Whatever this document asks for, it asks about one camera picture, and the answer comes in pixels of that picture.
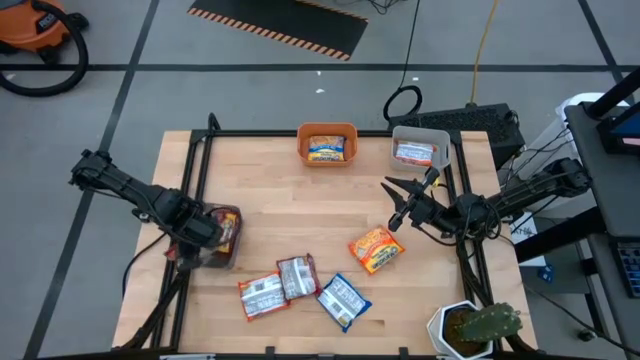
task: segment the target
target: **white pot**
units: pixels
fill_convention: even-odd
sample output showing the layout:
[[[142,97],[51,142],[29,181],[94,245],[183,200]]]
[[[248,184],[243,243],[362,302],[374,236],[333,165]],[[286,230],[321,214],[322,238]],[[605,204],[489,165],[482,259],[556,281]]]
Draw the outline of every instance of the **white pot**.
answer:
[[[451,357],[453,357],[454,359],[457,359],[457,360],[480,359],[480,358],[482,358],[484,356],[487,356],[487,355],[493,353],[493,341],[488,342],[486,349],[484,351],[482,351],[481,353],[478,353],[478,354],[473,355],[471,357],[464,357],[464,356],[458,354],[458,352],[455,351],[453,349],[453,347],[451,347],[444,340],[444,336],[443,336],[444,314],[447,312],[447,310],[456,308],[456,307],[461,306],[461,305],[468,305],[471,308],[473,308],[475,310],[478,310],[478,308],[475,305],[473,305],[470,301],[465,300],[465,301],[459,302],[457,304],[441,307],[440,309],[438,309],[438,311],[436,311],[435,315],[433,315],[431,320],[429,320],[429,323],[427,324],[427,330],[429,331],[429,336],[431,337],[431,342],[433,343],[433,347],[436,349],[436,351],[439,354],[449,355],[449,356],[451,356]]]

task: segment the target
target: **succulent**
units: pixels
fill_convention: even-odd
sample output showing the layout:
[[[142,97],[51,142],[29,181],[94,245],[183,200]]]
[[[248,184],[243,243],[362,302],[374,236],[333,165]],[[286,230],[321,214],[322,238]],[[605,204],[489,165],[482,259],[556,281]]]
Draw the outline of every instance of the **succulent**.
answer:
[[[522,329],[520,311],[507,303],[488,306],[469,313],[464,324],[457,327],[460,340],[485,343],[514,335]]]

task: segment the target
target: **shop vacuum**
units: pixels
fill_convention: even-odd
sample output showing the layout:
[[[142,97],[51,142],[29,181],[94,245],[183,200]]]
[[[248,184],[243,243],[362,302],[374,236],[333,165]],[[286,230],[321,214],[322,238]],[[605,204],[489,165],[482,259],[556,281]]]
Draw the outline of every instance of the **shop vacuum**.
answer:
[[[0,86],[24,96],[45,97],[66,92],[84,77],[89,66],[87,45],[80,31],[89,26],[79,13],[66,14],[57,0],[0,0],[0,54],[28,51],[47,65],[58,63],[59,51],[73,39],[78,47],[78,65],[63,82],[28,88],[10,82],[0,72]]]

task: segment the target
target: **wooden tabletop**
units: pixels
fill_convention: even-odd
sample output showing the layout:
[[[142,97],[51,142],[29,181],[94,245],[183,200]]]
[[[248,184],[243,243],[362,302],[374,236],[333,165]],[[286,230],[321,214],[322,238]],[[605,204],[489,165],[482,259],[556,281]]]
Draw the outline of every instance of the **wooden tabletop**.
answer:
[[[179,188],[190,132],[166,132],[154,184]],[[464,300],[455,251],[405,224],[395,234],[406,251],[369,275],[350,254],[347,243],[393,214],[380,186],[384,176],[411,179],[421,174],[389,166],[389,138],[360,138],[356,161],[348,168],[309,168],[296,152],[295,137],[217,137],[204,200],[238,206],[244,217],[240,248],[232,270],[196,269],[191,277],[180,342],[181,352],[397,354],[406,346],[414,355],[434,354],[425,328],[443,305]],[[463,145],[476,194],[499,191],[486,133],[463,132]],[[196,156],[192,189],[195,192]],[[452,169],[461,192],[455,153]],[[435,197],[448,203],[446,188]],[[432,234],[439,233],[429,227]],[[142,225],[140,251],[160,234]],[[508,227],[503,235],[509,237]],[[142,256],[131,269],[114,345],[126,342],[158,300],[168,240]],[[522,312],[520,336],[536,346],[529,308],[513,247],[485,241],[493,295]],[[276,260],[311,253],[321,283],[342,273],[373,303],[347,334],[314,297],[294,300],[291,308],[247,322],[237,283],[276,270]],[[168,344],[173,307],[167,312],[163,344]]]

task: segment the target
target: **keyboard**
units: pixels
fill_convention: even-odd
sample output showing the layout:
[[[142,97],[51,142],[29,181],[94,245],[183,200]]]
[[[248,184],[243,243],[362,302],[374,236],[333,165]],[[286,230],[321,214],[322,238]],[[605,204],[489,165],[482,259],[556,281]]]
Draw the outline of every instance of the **keyboard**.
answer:
[[[499,169],[524,145],[519,123],[513,120],[512,114],[507,104],[433,111],[392,117],[389,130],[400,125],[445,131],[486,131],[493,161]]]
[[[618,263],[629,297],[640,298],[640,243],[617,243],[613,248],[613,257]]]

